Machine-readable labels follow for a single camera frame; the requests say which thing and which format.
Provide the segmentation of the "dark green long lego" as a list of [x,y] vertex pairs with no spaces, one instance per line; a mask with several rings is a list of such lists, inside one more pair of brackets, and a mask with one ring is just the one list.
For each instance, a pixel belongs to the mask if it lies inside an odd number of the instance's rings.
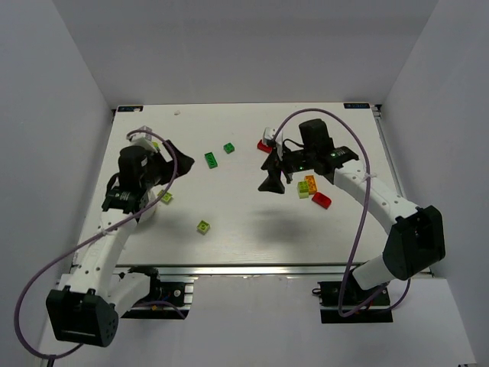
[[215,159],[215,156],[212,152],[205,153],[204,158],[206,160],[206,163],[207,163],[209,169],[213,169],[213,168],[218,167],[218,162]]

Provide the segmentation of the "dark green square lego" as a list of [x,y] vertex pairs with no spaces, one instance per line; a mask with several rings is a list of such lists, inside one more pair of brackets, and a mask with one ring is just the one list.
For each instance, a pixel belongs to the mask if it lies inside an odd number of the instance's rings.
[[223,149],[224,149],[226,154],[231,154],[232,152],[235,151],[235,147],[231,142],[223,145]]

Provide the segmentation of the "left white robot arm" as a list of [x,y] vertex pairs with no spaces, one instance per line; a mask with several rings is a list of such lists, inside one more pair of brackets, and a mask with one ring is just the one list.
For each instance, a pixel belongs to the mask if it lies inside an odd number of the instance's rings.
[[132,268],[116,284],[112,275],[125,243],[140,222],[154,213],[155,186],[187,174],[195,161],[169,143],[166,161],[146,138],[138,138],[118,157],[118,172],[108,182],[97,239],[91,242],[61,290],[52,290],[46,306],[57,340],[108,346],[120,318],[141,301],[161,297],[157,272]]

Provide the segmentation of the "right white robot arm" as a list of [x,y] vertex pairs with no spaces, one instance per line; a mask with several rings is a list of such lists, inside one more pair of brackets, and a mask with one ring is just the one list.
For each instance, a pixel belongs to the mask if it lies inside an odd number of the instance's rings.
[[276,129],[264,130],[262,142],[272,150],[261,167],[267,179],[258,189],[283,194],[293,174],[312,170],[362,204],[383,227],[387,243],[381,255],[353,270],[360,289],[405,281],[445,257],[442,214],[434,206],[422,208],[368,175],[366,162],[356,153],[334,146],[323,120],[309,120],[299,128],[303,142],[295,151]]

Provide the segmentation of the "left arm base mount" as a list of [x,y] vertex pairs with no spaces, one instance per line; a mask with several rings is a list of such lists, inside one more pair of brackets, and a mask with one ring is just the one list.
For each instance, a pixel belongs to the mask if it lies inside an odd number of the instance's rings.
[[193,296],[193,279],[162,275],[157,268],[150,266],[135,266],[115,273],[118,283],[130,274],[149,277],[150,291],[124,313],[122,319],[184,320],[188,316]]

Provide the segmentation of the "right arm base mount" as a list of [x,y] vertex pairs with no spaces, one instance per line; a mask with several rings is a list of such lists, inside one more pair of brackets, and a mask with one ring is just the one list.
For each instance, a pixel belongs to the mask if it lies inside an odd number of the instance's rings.
[[[382,290],[362,308],[349,317],[342,317],[338,311],[340,281],[322,281],[312,289],[312,295],[319,299],[319,310],[322,324],[357,324],[357,323],[392,323],[390,296],[386,289]],[[367,300],[375,289],[363,291],[360,288],[347,286],[342,301],[342,312],[347,313]]]

